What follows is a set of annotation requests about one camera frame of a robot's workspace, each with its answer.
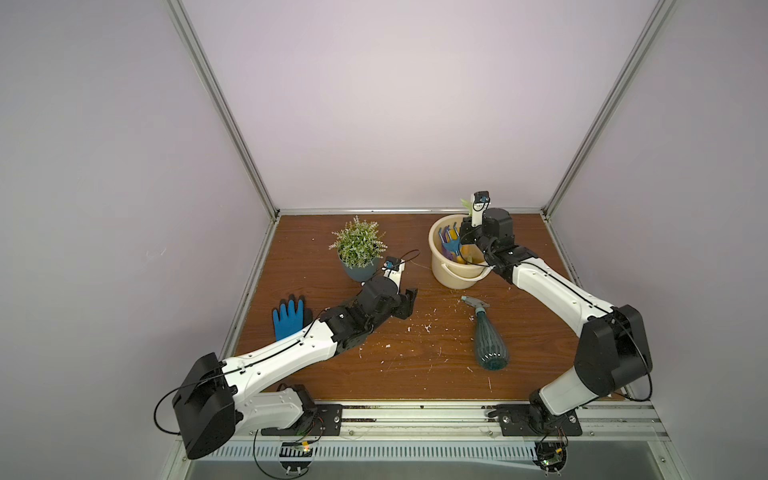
bucket handle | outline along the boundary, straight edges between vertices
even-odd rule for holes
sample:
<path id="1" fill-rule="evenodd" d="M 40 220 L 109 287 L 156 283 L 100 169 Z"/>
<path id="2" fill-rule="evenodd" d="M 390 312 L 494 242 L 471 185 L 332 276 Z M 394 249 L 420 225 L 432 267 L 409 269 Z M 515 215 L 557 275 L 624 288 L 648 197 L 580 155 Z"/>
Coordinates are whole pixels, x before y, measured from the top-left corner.
<path id="1" fill-rule="evenodd" d="M 451 269 L 448 268 L 448 265 L 444 263 L 440 263 L 440 266 L 448 273 L 448 275 L 452 276 L 457 280 L 464 280 L 465 282 L 477 282 L 479 280 L 482 280 L 488 276 L 491 270 L 493 270 L 493 267 L 489 266 L 484 269 L 483 273 L 477 275 L 475 278 L 464 278 L 463 276 L 458 276 L 455 273 L 453 273 Z"/>

white wall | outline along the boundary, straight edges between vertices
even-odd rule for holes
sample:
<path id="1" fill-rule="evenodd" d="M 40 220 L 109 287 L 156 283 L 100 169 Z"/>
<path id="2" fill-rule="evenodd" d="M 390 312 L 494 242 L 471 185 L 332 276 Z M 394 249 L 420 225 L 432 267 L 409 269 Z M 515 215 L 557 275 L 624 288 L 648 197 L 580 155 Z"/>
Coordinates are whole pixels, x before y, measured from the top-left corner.
<path id="1" fill-rule="evenodd" d="M 540 207 L 656 0 L 184 4 L 279 208 Z"/>
<path id="2" fill-rule="evenodd" d="M 584 285 L 643 314 L 692 478 L 768 439 L 768 3 L 679 2 L 554 214 Z"/>
<path id="3" fill-rule="evenodd" d="M 156 478 L 265 211 L 158 0 L 3 2 L 0 65 L 0 476 Z"/>

green plant leaves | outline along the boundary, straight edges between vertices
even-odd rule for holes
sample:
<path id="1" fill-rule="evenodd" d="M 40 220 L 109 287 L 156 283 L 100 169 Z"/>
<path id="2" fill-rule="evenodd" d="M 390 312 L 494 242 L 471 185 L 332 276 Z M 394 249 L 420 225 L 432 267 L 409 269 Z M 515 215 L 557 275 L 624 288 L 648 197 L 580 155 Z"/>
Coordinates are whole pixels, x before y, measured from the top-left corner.
<path id="1" fill-rule="evenodd" d="M 363 268 L 386 251 L 387 246 L 381 241 L 384 233 L 379 233 L 378 222 L 365 222 L 355 217 L 347 222 L 344 229 L 333 232 L 336 241 L 328 248 L 337 249 L 339 258 L 351 268 Z"/>

plastic bucket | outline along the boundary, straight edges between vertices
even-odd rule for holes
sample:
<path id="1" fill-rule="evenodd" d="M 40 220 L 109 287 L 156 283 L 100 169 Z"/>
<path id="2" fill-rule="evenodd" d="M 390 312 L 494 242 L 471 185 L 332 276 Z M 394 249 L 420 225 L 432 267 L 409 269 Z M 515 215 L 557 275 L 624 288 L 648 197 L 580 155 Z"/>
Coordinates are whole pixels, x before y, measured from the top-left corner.
<path id="1" fill-rule="evenodd" d="M 489 266 L 465 265 L 449 260 L 442 255 L 442 242 L 438 235 L 438 230 L 448 225 L 453 226 L 456 223 L 457 228 L 462 223 L 465 215 L 448 215 L 437 220 L 432 228 L 429 229 L 429 249 L 432 251 L 432 275 L 437 281 L 454 290 L 463 290 L 475 285 L 479 280 L 484 279 L 490 272 Z M 472 259 L 482 258 L 482 252 L 475 245 L 469 247 L 472 252 Z"/>

potted plant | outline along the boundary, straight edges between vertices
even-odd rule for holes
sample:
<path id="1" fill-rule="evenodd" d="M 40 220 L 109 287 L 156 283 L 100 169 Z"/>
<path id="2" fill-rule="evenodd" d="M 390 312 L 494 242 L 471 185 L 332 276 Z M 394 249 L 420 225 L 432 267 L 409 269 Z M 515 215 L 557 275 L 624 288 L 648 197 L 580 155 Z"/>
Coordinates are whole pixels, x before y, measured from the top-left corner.
<path id="1" fill-rule="evenodd" d="M 336 241 L 328 248 L 339 251 L 339 259 L 347 275 L 358 282 L 371 278 L 379 266 L 380 254 L 387 248 L 381 241 L 384 233 L 379 233 L 379 224 L 355 217 L 347 222 L 343 230 L 333 234 Z"/>

